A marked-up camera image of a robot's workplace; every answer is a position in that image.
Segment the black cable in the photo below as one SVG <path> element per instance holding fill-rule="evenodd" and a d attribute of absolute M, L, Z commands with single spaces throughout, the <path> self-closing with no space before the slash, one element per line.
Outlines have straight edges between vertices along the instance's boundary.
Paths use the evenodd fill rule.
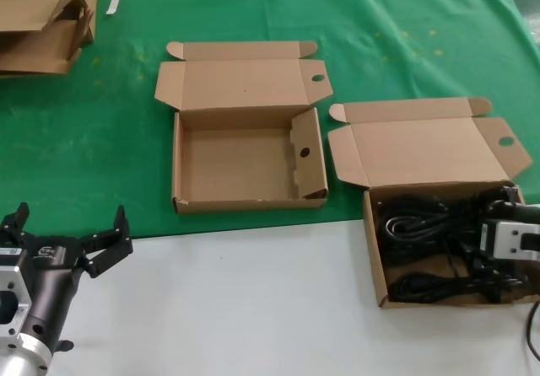
<path fill-rule="evenodd" d="M 400 266 L 446 254 L 453 267 L 451 255 L 465 258 L 465 250 L 479 243 L 478 214 L 471 201 L 403 196 L 381 204 L 378 240 L 383 264 Z"/>
<path fill-rule="evenodd" d="M 521 286 L 524 283 L 520 279 L 502 274 L 491 277 L 438 277 L 410 272 L 390 285 L 388 294 L 393 301 L 403 303 L 436 303 L 452 296 L 482 293 L 493 296 L 490 299 L 492 303 L 500 303 L 500 291 Z"/>
<path fill-rule="evenodd" d="M 540 303 L 535 303 L 532 306 L 531 311 L 529 312 L 529 317 L 526 320 L 526 344 L 529 346 L 529 349 L 531 350 L 532 355 L 534 355 L 534 357 L 538 361 L 540 361 L 540 355 L 538 355 L 537 350 L 534 348 L 534 345 L 532 344 L 531 331 L 532 331 L 532 320 L 534 319 L 534 314 L 537 312 L 539 305 Z"/>

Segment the robotic arm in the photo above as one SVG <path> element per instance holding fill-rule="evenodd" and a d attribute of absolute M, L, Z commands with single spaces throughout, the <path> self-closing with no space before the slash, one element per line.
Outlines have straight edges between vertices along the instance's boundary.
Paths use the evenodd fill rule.
<path fill-rule="evenodd" d="M 0 223 L 0 376 L 44 376 L 83 272 L 95 278 L 133 252 L 124 208 L 112 229 L 76 239 L 23 231 L 26 203 Z M 101 251 L 93 258 L 87 254 Z"/>

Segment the green cloth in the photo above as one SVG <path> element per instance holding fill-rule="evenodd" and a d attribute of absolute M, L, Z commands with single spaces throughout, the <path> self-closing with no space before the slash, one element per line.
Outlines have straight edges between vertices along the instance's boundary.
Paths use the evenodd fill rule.
<path fill-rule="evenodd" d="M 66 77 L 0 82 L 0 214 L 30 204 L 28 231 L 108 228 L 119 204 L 134 236 L 362 218 L 336 177 L 335 102 L 485 96 L 540 160 L 540 57 L 512 0 L 121 0 Z M 315 40 L 334 95 L 317 104 L 329 197 L 320 210 L 178 217 L 170 200 L 174 112 L 154 100 L 169 41 Z M 518 183 L 540 202 L 540 168 Z"/>

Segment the cardboard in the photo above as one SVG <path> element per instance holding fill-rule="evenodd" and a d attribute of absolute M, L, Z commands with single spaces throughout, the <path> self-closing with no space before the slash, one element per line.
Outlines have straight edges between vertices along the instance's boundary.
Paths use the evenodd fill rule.
<path fill-rule="evenodd" d="M 513 185 L 512 179 L 531 165 L 527 151 L 503 119 L 477 117 L 490 111 L 490 102 L 480 98 L 365 102 L 330 108 L 335 120 L 349 123 L 328 134 L 337 177 L 367 188 L 365 232 L 380 307 L 415 306 L 388 300 L 388 285 L 404 273 L 451 276 L 444 256 L 383 268 L 376 239 L 380 202 L 404 194 L 447 201 L 470 197 L 478 191 Z M 508 303 L 534 299 L 513 296 Z M 477 295 L 442 303 L 486 304 Z"/>
<path fill-rule="evenodd" d="M 65 74 L 95 36 L 97 0 L 0 0 L 0 77 Z"/>
<path fill-rule="evenodd" d="M 332 94 L 313 42 L 169 43 L 155 98 L 177 110 L 178 212 L 320 207 L 327 177 L 316 109 Z"/>

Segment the empty cardboard box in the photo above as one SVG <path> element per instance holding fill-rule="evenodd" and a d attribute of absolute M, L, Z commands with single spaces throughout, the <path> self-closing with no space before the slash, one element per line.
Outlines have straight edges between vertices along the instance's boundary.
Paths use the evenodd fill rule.
<path fill-rule="evenodd" d="M 384 268 L 376 239 L 379 202 L 402 195 L 438 196 L 447 201 L 470 197 L 478 191 L 513 185 L 512 179 L 532 163 L 503 119 L 475 117 L 490 111 L 490 102 L 479 98 L 332 105 L 330 115 L 349 123 L 328 134 L 337 177 L 366 188 L 365 232 L 380 307 L 414 306 L 388 298 L 388 286 L 405 273 L 452 277 L 452 272 L 443 255 Z M 537 298 L 522 294 L 512 299 L 512 303 L 525 303 Z M 478 305 L 487 301 L 473 294 L 441 303 Z"/>
<path fill-rule="evenodd" d="M 95 37 L 97 0 L 0 0 L 0 77 L 65 74 Z"/>
<path fill-rule="evenodd" d="M 169 43 L 155 98 L 175 113 L 178 212 L 320 207 L 327 176 L 316 109 L 332 94 L 314 42 Z"/>

